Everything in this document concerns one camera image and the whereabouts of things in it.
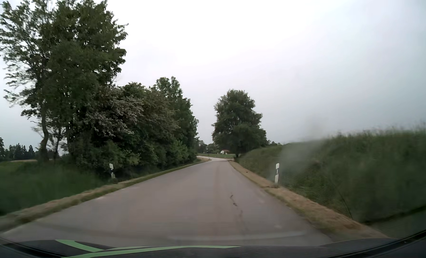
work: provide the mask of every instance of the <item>grass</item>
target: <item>grass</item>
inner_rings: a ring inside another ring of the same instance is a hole
[[[239,164],[272,180],[280,163],[282,185],[392,237],[424,230],[426,215],[395,214],[426,205],[426,131],[379,131],[260,148]]]
[[[57,162],[0,163],[0,215],[105,185],[93,173]]]
[[[217,157],[217,158],[234,158],[235,157],[235,154],[199,153],[197,155],[199,155],[199,156]]]

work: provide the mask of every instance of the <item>tree trunk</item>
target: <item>tree trunk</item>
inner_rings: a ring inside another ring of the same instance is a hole
[[[48,126],[46,125],[46,110],[44,107],[41,108],[41,127],[43,129],[44,137],[40,146],[40,160],[49,161],[48,150],[46,149],[46,145],[48,144],[49,140],[49,131]]]
[[[56,133],[57,133],[57,137],[56,137],[57,139],[55,143],[54,163],[55,163],[55,160],[57,159],[57,155],[59,154],[59,143],[62,137],[62,128],[58,127]]]

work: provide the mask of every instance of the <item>white reflector post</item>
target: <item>white reflector post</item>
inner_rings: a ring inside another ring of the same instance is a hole
[[[279,178],[279,175],[278,175],[278,169],[280,168],[280,163],[277,163],[276,165],[275,165],[275,169],[277,170],[277,174],[275,175],[275,184],[278,184],[278,178]]]

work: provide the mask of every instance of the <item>asphalt road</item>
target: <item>asphalt road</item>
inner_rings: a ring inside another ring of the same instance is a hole
[[[331,242],[219,158],[81,203],[0,236],[113,247]]]

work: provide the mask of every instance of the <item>deciduous tree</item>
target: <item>deciduous tree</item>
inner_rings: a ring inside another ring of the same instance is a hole
[[[216,105],[213,141],[237,156],[267,144],[260,127],[262,114],[256,113],[254,100],[245,91],[229,90]]]

